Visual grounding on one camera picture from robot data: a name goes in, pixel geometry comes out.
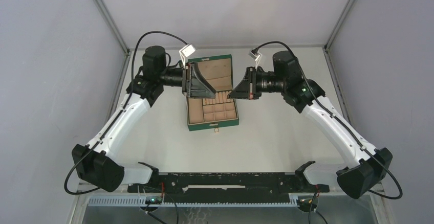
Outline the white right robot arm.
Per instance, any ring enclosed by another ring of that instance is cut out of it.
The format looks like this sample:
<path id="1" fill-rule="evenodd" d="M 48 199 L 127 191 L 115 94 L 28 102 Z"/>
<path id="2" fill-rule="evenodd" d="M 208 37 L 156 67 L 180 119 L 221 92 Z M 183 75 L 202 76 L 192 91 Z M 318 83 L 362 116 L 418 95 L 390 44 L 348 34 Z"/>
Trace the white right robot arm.
<path id="1" fill-rule="evenodd" d="M 393 159 L 387 148 L 378 149 L 343 118 L 325 91 L 306 78 L 298 58 L 291 51 L 273 55 L 273 70 L 260 66 L 262 54 L 251 50 L 255 65 L 246 68 L 241 82 L 228 95 L 230 99 L 257 100 L 262 93 L 280 93 L 287 104 L 311 120 L 332 143 L 343 164 L 321 164 L 315 161 L 300 167 L 296 186 L 310 191 L 315 185 L 338 187 L 347 196 L 358 199 L 384 179 Z"/>

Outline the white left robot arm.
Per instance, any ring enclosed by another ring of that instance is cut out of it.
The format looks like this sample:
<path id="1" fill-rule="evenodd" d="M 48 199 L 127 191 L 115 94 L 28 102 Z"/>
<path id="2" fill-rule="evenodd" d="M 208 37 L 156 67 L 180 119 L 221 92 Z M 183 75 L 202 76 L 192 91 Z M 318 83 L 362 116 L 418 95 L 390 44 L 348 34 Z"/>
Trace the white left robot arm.
<path id="1" fill-rule="evenodd" d="M 127 166 L 116 162 L 126 137 L 140 118 L 155 104 L 165 86 L 180 87 L 187 98 L 214 98 L 216 90 L 201 74 L 198 64 L 187 62 L 195 52 L 192 44 L 180 49 L 181 66 L 169 66 L 162 46 L 151 46 L 142 56 L 142 66 L 133 73 L 126 95 L 103 128 L 86 145 L 72 150 L 73 170 L 78 177 L 107 192 L 120 185 L 140 184 L 153 192 L 160 185 L 157 168 L 146 163 Z"/>

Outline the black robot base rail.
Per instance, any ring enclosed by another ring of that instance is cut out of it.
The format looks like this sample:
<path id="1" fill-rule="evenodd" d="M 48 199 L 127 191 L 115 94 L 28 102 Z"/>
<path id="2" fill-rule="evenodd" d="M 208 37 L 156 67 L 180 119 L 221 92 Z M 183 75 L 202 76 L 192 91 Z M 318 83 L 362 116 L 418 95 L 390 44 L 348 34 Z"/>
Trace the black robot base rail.
<path id="1" fill-rule="evenodd" d="M 282 200 L 284 195 L 328 193 L 328 185 L 312 185 L 303 171 L 247 173 L 162 173 L 154 169 L 146 184 L 128 186 L 129 193 L 156 193 L 175 200 Z"/>

